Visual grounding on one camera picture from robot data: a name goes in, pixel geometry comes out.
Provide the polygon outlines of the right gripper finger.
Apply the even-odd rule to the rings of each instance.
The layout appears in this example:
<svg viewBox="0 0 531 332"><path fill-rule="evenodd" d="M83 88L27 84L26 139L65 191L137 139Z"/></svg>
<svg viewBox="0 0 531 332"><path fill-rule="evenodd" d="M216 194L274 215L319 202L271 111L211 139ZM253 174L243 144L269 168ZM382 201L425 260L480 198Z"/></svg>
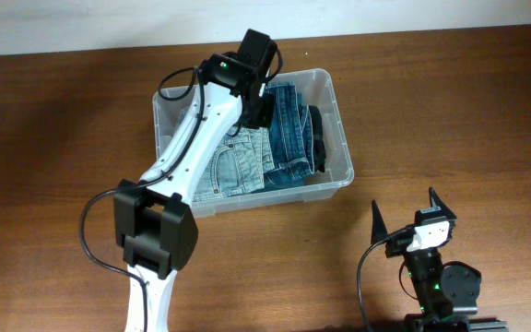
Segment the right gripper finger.
<svg viewBox="0 0 531 332"><path fill-rule="evenodd" d="M388 231L384 223L382 212L379 209L377 202L372 201L372 231L371 244L379 243L388 236Z"/></svg>
<svg viewBox="0 0 531 332"><path fill-rule="evenodd" d="M429 197L432 208L438 208L448 220L457 221L457 216L443 203L433 187L429 188Z"/></svg>

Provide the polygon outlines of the dark blue jeans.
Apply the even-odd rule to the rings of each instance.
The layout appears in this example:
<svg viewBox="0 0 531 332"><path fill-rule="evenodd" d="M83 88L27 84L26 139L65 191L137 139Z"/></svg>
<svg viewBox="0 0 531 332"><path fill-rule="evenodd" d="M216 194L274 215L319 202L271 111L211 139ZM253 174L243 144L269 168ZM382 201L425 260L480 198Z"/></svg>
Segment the dark blue jeans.
<svg viewBox="0 0 531 332"><path fill-rule="evenodd" d="M256 193L304 186L315 173L313 124L308 105L293 82L270 85L275 97L269 142L274 169L264 173L264 186Z"/></svg>

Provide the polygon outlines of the light blue jeans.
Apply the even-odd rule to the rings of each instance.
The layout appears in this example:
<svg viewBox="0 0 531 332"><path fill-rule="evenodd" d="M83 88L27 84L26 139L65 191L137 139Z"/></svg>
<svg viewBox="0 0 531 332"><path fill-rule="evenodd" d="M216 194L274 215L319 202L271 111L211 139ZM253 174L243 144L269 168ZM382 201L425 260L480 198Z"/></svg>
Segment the light blue jeans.
<svg viewBox="0 0 531 332"><path fill-rule="evenodd" d="M203 171L194 202L251 194L265 187L265 173L275 168L269 130L232 126Z"/></svg>

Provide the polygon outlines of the dark garment with band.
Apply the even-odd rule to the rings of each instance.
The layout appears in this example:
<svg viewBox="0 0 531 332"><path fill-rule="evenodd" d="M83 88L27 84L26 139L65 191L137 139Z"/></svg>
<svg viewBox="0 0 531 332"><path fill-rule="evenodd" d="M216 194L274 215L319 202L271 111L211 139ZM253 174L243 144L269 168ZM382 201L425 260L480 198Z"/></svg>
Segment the dark garment with band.
<svg viewBox="0 0 531 332"><path fill-rule="evenodd" d="M314 168L318 172L325 172L326 150L324 142L323 119L320 110L314 106L309 106L309 112L313 127L313 161Z"/></svg>

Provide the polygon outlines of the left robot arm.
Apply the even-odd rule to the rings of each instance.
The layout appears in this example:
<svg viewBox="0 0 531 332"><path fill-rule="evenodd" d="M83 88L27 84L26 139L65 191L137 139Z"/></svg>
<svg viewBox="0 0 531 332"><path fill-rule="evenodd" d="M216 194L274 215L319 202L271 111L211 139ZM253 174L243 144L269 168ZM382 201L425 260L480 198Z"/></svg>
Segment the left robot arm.
<svg viewBox="0 0 531 332"><path fill-rule="evenodd" d="M137 183L121 181L113 196L116 242L131 279L127 330L167 330L176 274L198 239L192 202L202 172L233 126L271 125L274 98L265 86L280 58L268 35L247 30L237 51L214 53L192 67L181 94L158 88L158 97L189 107L157 161Z"/></svg>

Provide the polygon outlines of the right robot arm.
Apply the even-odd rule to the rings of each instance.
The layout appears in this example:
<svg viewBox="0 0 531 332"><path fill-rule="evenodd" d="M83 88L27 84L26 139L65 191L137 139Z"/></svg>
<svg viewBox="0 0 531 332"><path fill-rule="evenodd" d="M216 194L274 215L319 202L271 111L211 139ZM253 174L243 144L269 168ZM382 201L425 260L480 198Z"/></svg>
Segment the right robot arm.
<svg viewBox="0 0 531 332"><path fill-rule="evenodd" d="M385 247L388 258L401 256L419 303L419 314L408 314L406 331L469 331L469 317L478 312L482 280L473 267L444 263L439 249L453 237L457 216L429 189L430 206L415 213L414 222L389 232L376 202L372 202L371 248Z"/></svg>

